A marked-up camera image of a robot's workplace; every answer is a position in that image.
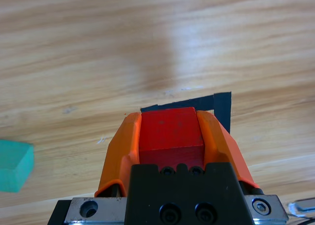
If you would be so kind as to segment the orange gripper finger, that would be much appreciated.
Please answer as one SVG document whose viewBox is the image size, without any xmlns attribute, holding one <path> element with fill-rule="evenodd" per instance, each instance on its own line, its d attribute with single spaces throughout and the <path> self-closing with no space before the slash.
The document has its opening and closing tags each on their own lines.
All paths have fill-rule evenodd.
<svg viewBox="0 0 315 225">
<path fill-rule="evenodd" d="M 204 141 L 204 165 L 213 162 L 231 163 L 245 194 L 263 194 L 251 176 L 241 151 L 224 126 L 210 112 L 196 112 Z"/>
<path fill-rule="evenodd" d="M 126 197 L 131 167 L 139 164 L 139 136 L 141 114 L 127 115 L 110 141 L 95 197 L 110 197 L 113 186 L 117 185 L 121 196 Z"/>
</svg>

